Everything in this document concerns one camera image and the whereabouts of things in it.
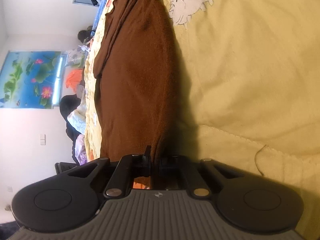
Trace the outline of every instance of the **brown cloth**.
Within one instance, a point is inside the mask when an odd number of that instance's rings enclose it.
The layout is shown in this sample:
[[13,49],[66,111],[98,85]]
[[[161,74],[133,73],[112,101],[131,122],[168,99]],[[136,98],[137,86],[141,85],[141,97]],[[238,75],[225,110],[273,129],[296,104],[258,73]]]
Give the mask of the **brown cloth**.
[[151,145],[159,160],[176,112],[173,31],[159,0],[115,0],[95,58],[100,156],[117,161]]

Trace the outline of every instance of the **gray ribbed surface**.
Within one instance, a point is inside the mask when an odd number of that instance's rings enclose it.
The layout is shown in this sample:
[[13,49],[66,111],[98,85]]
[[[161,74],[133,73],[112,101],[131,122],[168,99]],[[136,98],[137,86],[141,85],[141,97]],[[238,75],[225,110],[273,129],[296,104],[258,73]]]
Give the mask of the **gray ribbed surface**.
[[25,228],[12,240],[301,240],[294,231],[258,236],[233,228],[207,201],[190,198],[185,191],[131,191],[124,199],[109,200],[87,224],[68,232],[43,234]]

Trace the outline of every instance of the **blue fabric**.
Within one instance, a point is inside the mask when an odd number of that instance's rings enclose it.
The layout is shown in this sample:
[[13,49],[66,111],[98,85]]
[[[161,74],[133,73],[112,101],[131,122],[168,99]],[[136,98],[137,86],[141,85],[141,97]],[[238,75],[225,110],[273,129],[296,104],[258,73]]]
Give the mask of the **blue fabric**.
[[99,9],[98,9],[98,11],[97,11],[97,15],[96,15],[96,17],[95,17],[95,19],[94,19],[94,22],[93,22],[93,25],[92,25],[92,30],[93,30],[93,31],[91,32],[91,37],[94,36],[94,32],[95,32],[96,29],[97,29],[98,22],[99,22],[99,20],[100,20],[102,11],[103,11],[106,3],[107,3],[107,0],[101,0],[101,3],[100,3],[100,5],[99,5]]

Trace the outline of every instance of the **pink lotus flower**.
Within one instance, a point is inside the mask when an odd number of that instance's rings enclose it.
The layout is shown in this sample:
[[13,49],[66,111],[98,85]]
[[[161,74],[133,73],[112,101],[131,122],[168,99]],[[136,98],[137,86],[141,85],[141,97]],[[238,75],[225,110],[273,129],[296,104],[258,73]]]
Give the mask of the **pink lotus flower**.
[[38,58],[38,59],[34,62],[34,64],[42,64],[42,63],[43,63],[43,60],[40,59],[40,58]]
[[51,87],[43,87],[41,96],[43,98],[49,98],[52,95],[52,88]]

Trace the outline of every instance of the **wall picture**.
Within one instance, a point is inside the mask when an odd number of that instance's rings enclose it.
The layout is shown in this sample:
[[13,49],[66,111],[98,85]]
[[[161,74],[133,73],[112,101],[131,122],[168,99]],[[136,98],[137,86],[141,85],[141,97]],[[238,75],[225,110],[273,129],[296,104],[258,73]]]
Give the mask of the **wall picture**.
[[52,108],[60,51],[9,52],[0,72],[0,108]]

